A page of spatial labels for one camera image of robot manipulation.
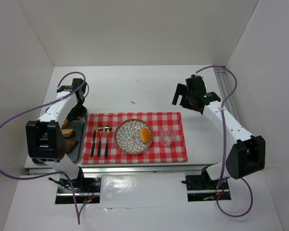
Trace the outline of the bread slice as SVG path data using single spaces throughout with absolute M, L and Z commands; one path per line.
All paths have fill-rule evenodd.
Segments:
M 74 130 L 73 129 L 63 129 L 61 130 L 63 137 L 68 138 L 73 135 Z

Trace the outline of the round orange bun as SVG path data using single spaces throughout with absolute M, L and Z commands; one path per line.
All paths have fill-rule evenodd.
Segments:
M 150 130 L 147 128 L 142 128 L 140 130 L 140 139 L 143 143 L 149 143 L 151 140 Z

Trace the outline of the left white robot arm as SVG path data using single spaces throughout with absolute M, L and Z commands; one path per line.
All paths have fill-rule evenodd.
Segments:
M 81 177 L 81 170 L 66 155 L 67 144 L 62 128 L 64 122 L 86 117 L 87 109 L 83 106 L 85 91 L 85 80 L 74 78 L 70 86 L 58 87 L 56 102 L 42 116 L 26 124 L 29 157 L 67 174 L 72 180 Z

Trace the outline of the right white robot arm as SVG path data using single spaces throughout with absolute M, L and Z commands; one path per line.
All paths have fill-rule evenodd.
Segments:
M 223 159 L 206 167 L 203 175 L 210 180 L 239 179 L 265 167 L 265 140 L 254 136 L 224 107 L 215 92 L 207 92 L 201 76 L 192 75 L 185 84 L 177 84 L 173 105 L 197 111 L 209 119 L 223 135 Z

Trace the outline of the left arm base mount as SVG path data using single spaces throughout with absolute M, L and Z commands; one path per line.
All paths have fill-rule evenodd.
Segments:
M 73 204 L 72 188 L 66 179 L 55 180 L 48 178 L 48 180 L 58 185 L 55 204 L 67 205 Z M 101 177 L 83 178 L 81 183 L 72 181 L 77 204 L 99 204 Z

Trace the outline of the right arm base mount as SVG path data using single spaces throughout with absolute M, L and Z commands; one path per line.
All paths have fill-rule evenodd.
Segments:
M 216 188 L 219 180 L 211 180 L 206 168 L 202 168 L 200 175 L 186 175 L 181 181 L 186 186 L 188 202 L 231 200 L 227 179 Z

